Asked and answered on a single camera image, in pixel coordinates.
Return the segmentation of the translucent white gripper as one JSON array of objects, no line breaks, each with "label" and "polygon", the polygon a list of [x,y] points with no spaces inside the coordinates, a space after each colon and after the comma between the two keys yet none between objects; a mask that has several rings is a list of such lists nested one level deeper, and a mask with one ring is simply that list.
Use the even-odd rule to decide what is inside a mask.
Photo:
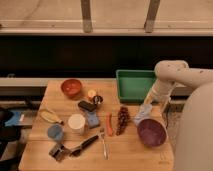
[{"label": "translucent white gripper", "polygon": [[139,112],[134,117],[133,121],[138,125],[142,120],[148,119],[152,111],[153,106],[151,104],[141,104],[139,107]]}]

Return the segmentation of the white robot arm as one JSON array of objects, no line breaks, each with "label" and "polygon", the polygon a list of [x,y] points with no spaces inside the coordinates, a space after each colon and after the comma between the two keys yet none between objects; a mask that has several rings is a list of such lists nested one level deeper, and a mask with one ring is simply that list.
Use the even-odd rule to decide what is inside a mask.
[{"label": "white robot arm", "polygon": [[162,137],[161,124],[151,118],[153,102],[167,107],[177,85],[186,96],[175,97],[179,111],[173,171],[213,171],[213,69],[193,68],[184,60],[163,60],[155,65],[156,81],[134,118],[142,143],[148,147]]}]

